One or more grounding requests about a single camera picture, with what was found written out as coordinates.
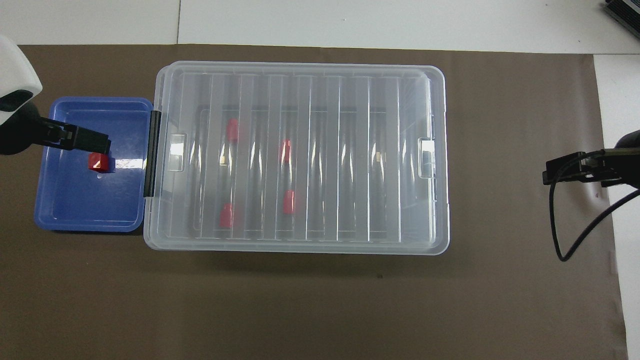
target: red cube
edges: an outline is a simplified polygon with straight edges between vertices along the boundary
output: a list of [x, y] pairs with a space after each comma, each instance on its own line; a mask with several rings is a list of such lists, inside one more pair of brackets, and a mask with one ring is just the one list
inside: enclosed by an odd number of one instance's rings
[[109, 171], [109, 156], [92, 152], [89, 154], [89, 169], [97, 172]]

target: blue plastic tray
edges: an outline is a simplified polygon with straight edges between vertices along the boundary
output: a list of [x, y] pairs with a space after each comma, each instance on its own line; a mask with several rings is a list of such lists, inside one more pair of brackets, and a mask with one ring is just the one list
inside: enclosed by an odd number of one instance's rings
[[137, 97], [61, 97], [49, 117], [109, 135], [111, 171], [88, 168], [89, 153], [44, 148], [34, 219], [46, 230], [135, 230], [144, 212], [149, 116]]

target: black cable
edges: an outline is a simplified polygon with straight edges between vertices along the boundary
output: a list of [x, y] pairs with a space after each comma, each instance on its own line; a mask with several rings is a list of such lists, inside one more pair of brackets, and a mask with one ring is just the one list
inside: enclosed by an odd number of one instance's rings
[[567, 161], [567, 163], [564, 164], [558, 170], [556, 176], [554, 177], [553, 181], [551, 182], [551, 187], [549, 188], [549, 219], [551, 220], [551, 235], [554, 238], [554, 247], [556, 248], [556, 255], [558, 256], [558, 259], [560, 259], [560, 261], [569, 260], [571, 258], [571, 256], [573, 255], [573, 253], [576, 251], [576, 249], [578, 249], [578, 247], [580, 246], [582, 241], [584, 241], [584, 239], [587, 237], [587, 235], [589, 235], [589, 233], [605, 217], [609, 216], [609, 214], [611, 214], [615, 209], [618, 209], [620, 206], [622, 206], [622, 205], [628, 203], [629, 201], [631, 201], [632, 199], [640, 196], [640, 190], [636, 190], [636, 191], [628, 194], [627, 196], [623, 197], [622, 199], [618, 200], [615, 204], [609, 206], [605, 211], [603, 211], [600, 215], [598, 215], [595, 219], [593, 219], [593, 221], [591, 221], [591, 223], [589, 223], [589, 225], [587, 225], [587, 227], [582, 231], [580, 236], [578, 236], [578, 238], [575, 240], [573, 245], [571, 245], [571, 248], [569, 248], [569, 251], [567, 251], [565, 255], [562, 255], [562, 252], [560, 251], [560, 244], [558, 242], [557, 233], [556, 233], [556, 216], [555, 216], [555, 213], [554, 213], [554, 192], [556, 190], [556, 184], [558, 183], [558, 180], [560, 179], [560, 177], [562, 177], [562, 175], [573, 164], [577, 163], [578, 161], [582, 161], [584, 159], [587, 159], [587, 158], [599, 158], [602, 155], [604, 155], [604, 150], [592, 151], [592, 152], [588, 152], [586, 154], [583, 154], [581, 156], [578, 156], [575, 159]]

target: ridged transparent lid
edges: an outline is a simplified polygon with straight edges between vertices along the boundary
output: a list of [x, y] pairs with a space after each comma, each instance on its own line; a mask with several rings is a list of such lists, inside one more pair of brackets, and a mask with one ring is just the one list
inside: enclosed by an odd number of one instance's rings
[[440, 254], [435, 67], [178, 61], [160, 71], [155, 249]]

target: brown mat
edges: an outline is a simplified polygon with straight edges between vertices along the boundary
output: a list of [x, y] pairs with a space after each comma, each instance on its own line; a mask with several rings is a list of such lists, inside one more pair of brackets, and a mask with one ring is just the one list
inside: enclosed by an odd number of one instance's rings
[[[153, 99], [175, 60], [436, 65], [447, 81], [451, 246], [437, 257], [158, 252], [33, 222], [40, 157], [0, 158], [0, 357], [623, 359], [606, 220], [554, 254], [544, 162], [602, 148], [590, 55], [209, 45], [24, 46], [44, 91]], [[568, 248], [608, 205], [562, 186]]]

